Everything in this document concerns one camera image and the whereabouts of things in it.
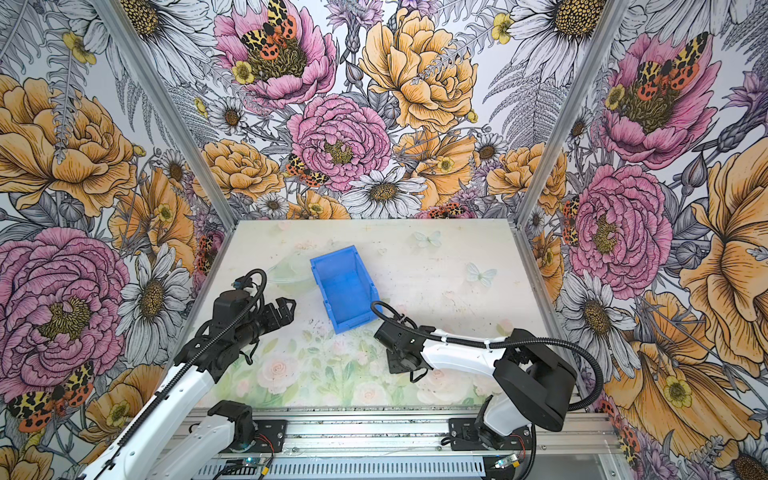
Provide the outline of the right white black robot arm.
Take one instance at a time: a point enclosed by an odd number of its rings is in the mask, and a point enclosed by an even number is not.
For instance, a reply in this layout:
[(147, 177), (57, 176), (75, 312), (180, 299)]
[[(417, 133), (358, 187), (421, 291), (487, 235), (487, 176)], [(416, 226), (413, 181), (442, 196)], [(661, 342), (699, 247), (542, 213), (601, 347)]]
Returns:
[(390, 372), (407, 373), (413, 383), (441, 370), (478, 375), (497, 385), (500, 392), (484, 401), (472, 426), (458, 432), (484, 449), (528, 447), (531, 436), (517, 442), (513, 436), (533, 428), (563, 429), (576, 372), (546, 338), (515, 329), (507, 338), (480, 340), (410, 321), (385, 321), (374, 338), (387, 351)]

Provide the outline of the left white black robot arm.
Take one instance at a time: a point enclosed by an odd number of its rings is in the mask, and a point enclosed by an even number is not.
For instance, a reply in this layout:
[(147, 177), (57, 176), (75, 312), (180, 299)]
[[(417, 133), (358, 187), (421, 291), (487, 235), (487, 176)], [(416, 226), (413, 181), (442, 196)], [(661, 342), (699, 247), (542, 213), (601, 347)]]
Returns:
[(191, 410), (235, 363), (246, 347), (291, 324), (296, 302), (267, 303), (247, 290), (228, 290), (174, 359), (174, 366), (136, 417), (79, 475), (81, 479), (146, 479), (166, 444)]

